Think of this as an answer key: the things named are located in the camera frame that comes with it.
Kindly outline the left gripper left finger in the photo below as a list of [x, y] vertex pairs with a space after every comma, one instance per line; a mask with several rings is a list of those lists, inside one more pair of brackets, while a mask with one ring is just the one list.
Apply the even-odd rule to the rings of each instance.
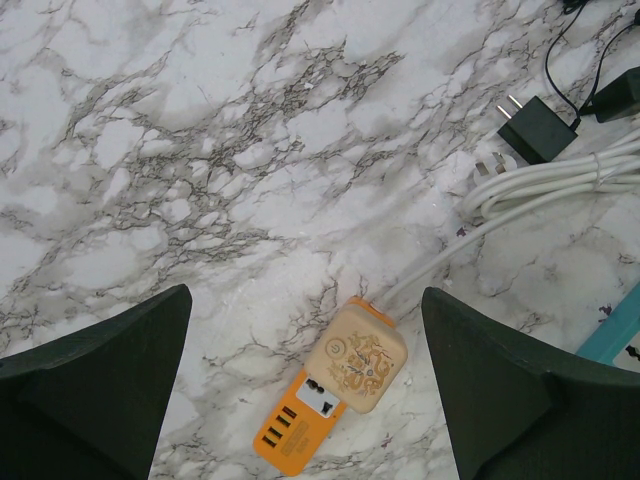
[[3, 358], [2, 478], [148, 478], [191, 307], [177, 285]]

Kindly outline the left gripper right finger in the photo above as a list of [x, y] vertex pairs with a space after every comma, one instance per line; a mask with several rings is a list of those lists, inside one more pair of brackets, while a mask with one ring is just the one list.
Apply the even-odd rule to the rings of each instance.
[[462, 479], [635, 479], [639, 373], [579, 357], [437, 289], [422, 317]]

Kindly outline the teal power strip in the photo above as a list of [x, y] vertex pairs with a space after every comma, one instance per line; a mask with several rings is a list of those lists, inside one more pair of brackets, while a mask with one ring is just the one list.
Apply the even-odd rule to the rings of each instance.
[[636, 285], [577, 350], [579, 357], [639, 373], [640, 286]]

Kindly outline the beige cube socket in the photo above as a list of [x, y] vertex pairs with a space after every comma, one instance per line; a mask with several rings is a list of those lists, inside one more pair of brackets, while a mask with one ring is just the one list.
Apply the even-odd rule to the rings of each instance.
[[360, 414], [371, 412], [408, 358], [395, 322], [360, 297], [350, 298], [314, 345], [304, 370]]

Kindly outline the orange power strip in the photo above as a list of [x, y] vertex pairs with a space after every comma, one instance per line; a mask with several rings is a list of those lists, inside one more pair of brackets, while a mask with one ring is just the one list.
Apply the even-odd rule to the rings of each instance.
[[347, 409], [303, 366], [256, 434], [254, 450], [282, 474], [298, 475]]

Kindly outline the black plug adapter with cable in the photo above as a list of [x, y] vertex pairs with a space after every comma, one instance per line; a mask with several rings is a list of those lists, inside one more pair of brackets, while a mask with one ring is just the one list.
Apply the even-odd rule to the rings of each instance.
[[618, 33], [616, 33], [611, 38], [611, 40], [606, 44], [606, 46], [603, 48], [601, 56], [600, 56], [600, 59], [599, 59], [599, 63], [598, 63], [597, 69], [596, 69], [596, 76], [595, 76], [592, 88], [591, 88], [591, 90], [589, 92], [589, 95], [588, 95], [587, 99], [583, 103], [583, 105], [581, 107], [578, 107], [556, 85], [555, 81], [552, 78], [550, 69], [549, 69], [549, 60], [550, 60], [550, 56], [551, 56], [552, 50], [554, 49], [554, 47], [556, 46], [558, 41], [564, 37], [564, 35], [568, 32], [568, 30], [577, 21], [577, 19], [581, 15], [582, 11], [584, 10], [586, 4], [588, 3], [588, 0], [562, 0], [561, 3], [562, 3], [562, 14], [563, 15], [570, 15], [572, 13], [576, 13], [576, 15], [568, 24], [565, 24], [562, 27], [561, 32], [551, 42], [551, 44], [550, 44], [550, 46], [549, 46], [549, 48], [548, 48], [548, 50], [547, 50], [547, 52], [545, 54], [545, 57], [544, 57], [544, 73], [545, 73], [546, 79], [548, 80], [548, 82], [549, 82], [550, 86], [552, 87], [553, 91], [573, 111], [574, 120], [569, 125], [569, 128], [572, 131], [576, 131], [577, 128], [579, 127], [580, 123], [581, 123], [582, 117], [584, 115], [592, 115], [594, 113], [594, 108], [595, 108], [594, 98], [595, 98], [595, 95], [597, 93], [597, 89], [599, 87], [602, 66], [603, 66], [603, 63], [604, 63], [604, 60], [606, 58], [606, 55], [608, 53], [609, 48], [617, 41], [617, 39], [620, 36], [622, 36], [623, 34], [626, 34], [627, 32], [629, 32], [629, 31], [631, 31], [631, 30], [633, 30], [633, 29], [635, 29], [636, 27], [639, 26], [639, 11], [635, 12], [632, 22], [630, 24], [626, 25]]

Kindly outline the black power adapter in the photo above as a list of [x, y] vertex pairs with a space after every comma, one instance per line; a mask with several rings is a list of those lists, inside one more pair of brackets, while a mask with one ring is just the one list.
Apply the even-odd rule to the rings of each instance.
[[515, 110], [501, 105], [496, 109], [505, 117], [498, 135], [529, 165], [546, 164], [558, 157], [577, 137], [580, 118], [565, 123], [538, 96], [522, 105], [508, 96]]

